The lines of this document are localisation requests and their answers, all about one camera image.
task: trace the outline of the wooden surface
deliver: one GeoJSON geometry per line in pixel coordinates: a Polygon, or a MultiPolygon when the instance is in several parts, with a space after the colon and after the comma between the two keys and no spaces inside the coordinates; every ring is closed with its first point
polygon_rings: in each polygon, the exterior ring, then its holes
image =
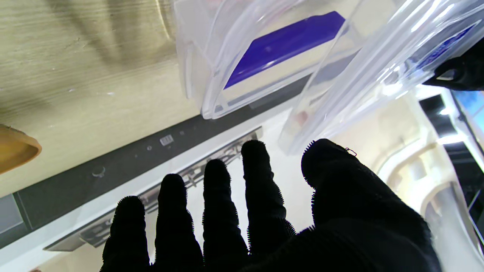
{"type": "Polygon", "coordinates": [[[0,123],[43,147],[0,175],[0,196],[198,114],[169,11],[155,0],[0,2],[0,123]]]}

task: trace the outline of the black glove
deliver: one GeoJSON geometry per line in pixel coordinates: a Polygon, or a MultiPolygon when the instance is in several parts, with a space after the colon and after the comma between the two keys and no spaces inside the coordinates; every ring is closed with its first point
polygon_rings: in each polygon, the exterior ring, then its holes
{"type": "Polygon", "coordinates": [[[184,182],[170,174],[158,197],[156,262],[149,264],[144,207],[129,196],[116,208],[101,271],[440,271],[423,218],[343,147],[322,139],[306,150],[301,166],[315,189],[315,226],[298,235],[286,220],[264,144],[245,143],[242,157],[250,253],[230,198],[229,173],[212,160],[204,178],[203,257],[184,182]]]}

